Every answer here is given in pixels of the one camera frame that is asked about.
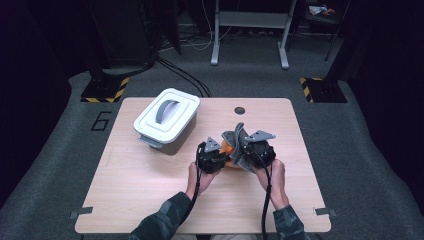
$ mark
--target metal stand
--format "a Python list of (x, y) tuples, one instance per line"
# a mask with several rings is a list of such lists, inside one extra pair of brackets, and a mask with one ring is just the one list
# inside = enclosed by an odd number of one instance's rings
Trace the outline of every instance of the metal stand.
[(290, 30), (290, 24), (293, 18), (294, 7), (297, 0), (292, 0), (288, 13), (253, 13), (253, 12), (227, 12), (219, 11), (219, 0), (215, 5), (215, 42), (213, 46), (211, 65), (218, 65), (219, 58), (219, 27), (235, 26), (235, 27), (257, 27), (257, 28), (277, 28), (284, 29), (283, 37), (278, 42), (278, 51), (280, 53), (281, 67), (285, 70), (289, 69), (289, 62), (285, 45)]

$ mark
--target forearm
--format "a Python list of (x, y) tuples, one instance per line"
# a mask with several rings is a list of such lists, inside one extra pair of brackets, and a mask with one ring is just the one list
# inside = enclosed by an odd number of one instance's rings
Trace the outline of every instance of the forearm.
[(129, 239), (171, 239), (190, 202), (190, 198), (185, 193), (177, 193), (164, 202), (158, 212), (144, 218), (140, 225), (131, 232)]
[(274, 212), (275, 228), (279, 240), (306, 240), (304, 225), (291, 205)]

